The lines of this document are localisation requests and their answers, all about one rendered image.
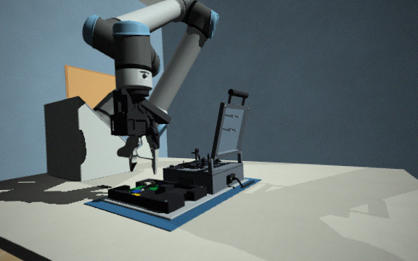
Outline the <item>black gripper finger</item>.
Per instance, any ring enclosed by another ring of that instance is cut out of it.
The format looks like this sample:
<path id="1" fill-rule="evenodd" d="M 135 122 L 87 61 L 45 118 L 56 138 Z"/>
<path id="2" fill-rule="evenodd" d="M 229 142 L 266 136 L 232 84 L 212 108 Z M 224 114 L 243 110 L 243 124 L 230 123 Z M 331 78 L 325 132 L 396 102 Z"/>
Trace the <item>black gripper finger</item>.
<path id="1" fill-rule="evenodd" d="M 119 150 L 117 151 L 117 155 L 119 157 L 129 158 L 129 167 L 130 167 L 131 172 L 133 172 L 137 164 L 136 150 L 138 149 L 139 145 L 140 145 L 140 139 L 138 136 L 129 136 L 126 139 L 126 145 L 119 148 Z"/>
<path id="2" fill-rule="evenodd" d="M 155 122 L 150 123 L 148 136 L 141 137 L 142 145 L 136 150 L 139 158 L 152 160 L 152 169 L 154 175 L 157 174 L 157 163 L 160 148 L 160 136 Z"/>

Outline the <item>green circuit board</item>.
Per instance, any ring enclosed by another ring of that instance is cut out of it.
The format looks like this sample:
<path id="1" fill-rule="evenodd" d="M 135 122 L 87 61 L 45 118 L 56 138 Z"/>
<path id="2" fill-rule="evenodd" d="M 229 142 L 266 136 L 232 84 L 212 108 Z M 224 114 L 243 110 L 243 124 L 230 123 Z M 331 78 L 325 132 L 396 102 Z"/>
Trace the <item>green circuit board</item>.
<path id="1" fill-rule="evenodd" d="M 155 190 L 156 191 L 156 190 L 158 190 L 158 186 L 159 185 L 162 185 L 162 184 L 163 183 L 155 183 L 154 181 L 149 181 L 149 182 L 144 183 L 143 186 L 138 186 L 136 188 L 131 188 L 131 189 L 122 190 L 122 191 L 127 191 L 127 192 L 131 192 L 131 193 L 137 193 L 137 192 L 140 192 L 140 191 L 143 191 L 143 190 L 147 190 L 147 189 Z"/>

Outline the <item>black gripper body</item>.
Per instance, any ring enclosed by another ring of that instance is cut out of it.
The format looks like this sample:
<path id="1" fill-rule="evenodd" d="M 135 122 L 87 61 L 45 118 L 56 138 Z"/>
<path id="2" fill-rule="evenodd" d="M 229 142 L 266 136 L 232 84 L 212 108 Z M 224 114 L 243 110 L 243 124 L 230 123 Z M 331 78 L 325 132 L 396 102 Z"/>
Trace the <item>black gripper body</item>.
<path id="1" fill-rule="evenodd" d="M 141 88 L 121 88 L 112 92 L 114 115 L 110 115 L 111 135 L 148 136 L 150 123 L 154 122 L 154 118 L 142 107 L 142 99 L 149 96 L 149 91 Z"/>

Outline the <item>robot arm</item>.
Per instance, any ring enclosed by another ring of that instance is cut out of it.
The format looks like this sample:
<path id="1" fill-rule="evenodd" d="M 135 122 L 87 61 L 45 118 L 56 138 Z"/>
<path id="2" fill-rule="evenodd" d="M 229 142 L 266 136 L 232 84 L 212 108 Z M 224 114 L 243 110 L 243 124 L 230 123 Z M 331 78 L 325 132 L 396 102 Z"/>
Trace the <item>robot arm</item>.
<path id="1" fill-rule="evenodd" d="M 171 121 L 167 113 L 171 102 L 204 43 L 215 33 L 218 14 L 197 0 L 164 0 L 106 20 L 92 15 L 82 32 L 88 45 L 115 59 L 114 90 L 151 91 L 152 78 L 161 65 L 150 43 L 150 33 L 170 22 L 188 26 L 150 97 L 142 99 L 142 107 L 154 117 L 160 137 Z"/>

